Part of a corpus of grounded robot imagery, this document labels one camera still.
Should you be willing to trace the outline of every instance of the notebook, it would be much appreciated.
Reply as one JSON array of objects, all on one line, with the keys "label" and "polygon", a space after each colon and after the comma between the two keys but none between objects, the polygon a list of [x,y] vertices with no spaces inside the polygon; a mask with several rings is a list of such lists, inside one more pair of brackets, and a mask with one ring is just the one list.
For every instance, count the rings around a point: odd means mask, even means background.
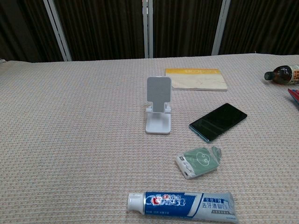
[{"label": "notebook", "polygon": [[172,87],[181,90],[227,91],[219,69],[165,69],[172,79]]}]

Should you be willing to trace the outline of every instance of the green packet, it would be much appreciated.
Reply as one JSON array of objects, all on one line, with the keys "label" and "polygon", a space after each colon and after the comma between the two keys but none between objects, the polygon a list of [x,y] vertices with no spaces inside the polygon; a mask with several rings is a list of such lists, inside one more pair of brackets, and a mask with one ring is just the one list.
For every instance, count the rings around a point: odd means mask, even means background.
[{"label": "green packet", "polygon": [[180,153],[176,157],[176,162],[186,179],[192,179],[216,170],[220,160],[221,150],[214,146],[212,149],[196,148]]}]

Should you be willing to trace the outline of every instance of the crest toothpaste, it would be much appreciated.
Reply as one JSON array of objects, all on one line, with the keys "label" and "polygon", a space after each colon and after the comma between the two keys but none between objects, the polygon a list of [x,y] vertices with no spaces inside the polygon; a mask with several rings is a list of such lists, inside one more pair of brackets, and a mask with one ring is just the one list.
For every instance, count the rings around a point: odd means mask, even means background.
[{"label": "crest toothpaste", "polygon": [[194,220],[239,223],[230,193],[190,192],[130,193],[128,211]]}]

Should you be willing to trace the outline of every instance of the white toothpaste cap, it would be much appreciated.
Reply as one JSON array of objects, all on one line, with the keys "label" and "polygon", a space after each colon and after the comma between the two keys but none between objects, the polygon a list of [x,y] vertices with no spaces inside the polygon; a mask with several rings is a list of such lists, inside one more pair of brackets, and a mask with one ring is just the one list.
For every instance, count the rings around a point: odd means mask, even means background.
[{"label": "white toothpaste cap", "polygon": [[129,193],[128,211],[138,211],[142,213],[143,210],[143,193]]}]

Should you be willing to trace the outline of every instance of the blue toothpaste label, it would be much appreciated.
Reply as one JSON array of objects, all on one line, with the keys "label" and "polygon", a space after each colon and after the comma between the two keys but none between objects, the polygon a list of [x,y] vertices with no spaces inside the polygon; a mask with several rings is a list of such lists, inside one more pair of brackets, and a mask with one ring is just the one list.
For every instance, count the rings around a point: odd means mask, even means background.
[{"label": "blue toothpaste label", "polygon": [[144,213],[238,223],[230,193],[146,192]]}]

